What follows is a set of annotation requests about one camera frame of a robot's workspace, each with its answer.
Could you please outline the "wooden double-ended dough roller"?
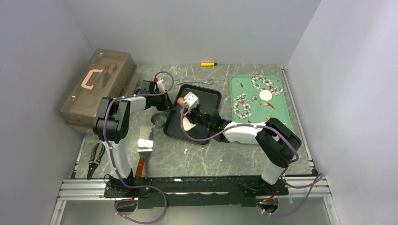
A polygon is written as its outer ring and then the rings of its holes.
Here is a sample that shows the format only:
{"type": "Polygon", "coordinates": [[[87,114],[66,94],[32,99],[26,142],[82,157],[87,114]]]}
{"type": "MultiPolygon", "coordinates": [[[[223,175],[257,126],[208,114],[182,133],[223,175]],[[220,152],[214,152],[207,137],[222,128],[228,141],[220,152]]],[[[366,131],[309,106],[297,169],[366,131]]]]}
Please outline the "wooden double-ended dough roller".
{"type": "Polygon", "coordinates": [[[186,117],[187,113],[187,106],[184,105],[185,99],[183,97],[179,97],[177,100],[177,103],[181,106],[180,114],[182,114],[184,117],[186,117]]]}

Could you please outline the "black baking tray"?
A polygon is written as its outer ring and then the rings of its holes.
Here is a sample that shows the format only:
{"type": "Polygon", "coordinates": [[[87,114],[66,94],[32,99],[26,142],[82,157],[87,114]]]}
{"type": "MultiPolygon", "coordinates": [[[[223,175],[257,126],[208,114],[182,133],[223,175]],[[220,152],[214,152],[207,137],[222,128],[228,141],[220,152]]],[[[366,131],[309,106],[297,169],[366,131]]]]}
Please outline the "black baking tray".
{"type": "Polygon", "coordinates": [[[188,142],[192,142],[195,144],[206,145],[209,141],[206,142],[197,142],[189,139],[184,135],[181,130],[180,123],[180,110],[182,107],[178,104],[177,100],[180,97],[185,97],[189,92],[192,92],[199,98],[199,103],[209,103],[212,107],[218,109],[221,101],[222,94],[214,89],[209,89],[205,87],[195,86],[191,84],[183,84],[177,95],[176,99],[173,102],[175,110],[169,113],[166,124],[164,126],[164,134],[168,137],[175,138],[178,140],[184,140],[188,142]]]}

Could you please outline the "white dough ball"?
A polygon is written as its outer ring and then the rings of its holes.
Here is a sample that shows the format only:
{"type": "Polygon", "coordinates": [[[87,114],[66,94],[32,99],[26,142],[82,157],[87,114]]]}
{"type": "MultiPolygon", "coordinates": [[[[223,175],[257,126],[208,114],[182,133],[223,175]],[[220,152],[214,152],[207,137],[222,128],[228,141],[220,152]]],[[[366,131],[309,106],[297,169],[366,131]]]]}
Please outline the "white dough ball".
{"type": "Polygon", "coordinates": [[[191,123],[187,117],[183,117],[182,120],[182,128],[184,129],[184,131],[188,132],[191,129],[195,128],[197,126],[197,124],[193,124],[191,123]]]}

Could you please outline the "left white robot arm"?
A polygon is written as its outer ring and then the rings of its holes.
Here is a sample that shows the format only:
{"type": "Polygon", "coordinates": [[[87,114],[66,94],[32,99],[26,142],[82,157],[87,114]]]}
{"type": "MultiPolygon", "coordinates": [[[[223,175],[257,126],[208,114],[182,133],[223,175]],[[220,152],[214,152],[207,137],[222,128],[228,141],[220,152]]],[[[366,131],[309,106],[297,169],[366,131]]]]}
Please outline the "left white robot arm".
{"type": "Polygon", "coordinates": [[[134,193],[134,174],[127,159],[125,137],[130,125],[130,114],[155,107],[158,111],[173,110],[164,80],[144,80],[133,95],[116,98],[103,97],[93,123],[93,132],[107,152],[111,173],[109,182],[124,197],[134,193]]]}

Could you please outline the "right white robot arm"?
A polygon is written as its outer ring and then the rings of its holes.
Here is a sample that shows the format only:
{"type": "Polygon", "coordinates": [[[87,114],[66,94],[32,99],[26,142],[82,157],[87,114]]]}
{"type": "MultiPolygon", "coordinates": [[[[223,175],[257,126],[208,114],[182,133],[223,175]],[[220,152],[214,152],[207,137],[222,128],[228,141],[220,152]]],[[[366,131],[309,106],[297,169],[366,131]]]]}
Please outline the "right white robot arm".
{"type": "Polygon", "coordinates": [[[237,123],[222,119],[214,108],[186,104],[180,114],[181,120],[187,118],[190,123],[209,131],[205,142],[214,139],[221,143],[257,143],[269,159],[258,183],[259,190],[265,195],[276,190],[279,177],[299,159],[297,151],[301,139],[277,118],[261,123],[237,123]]]}

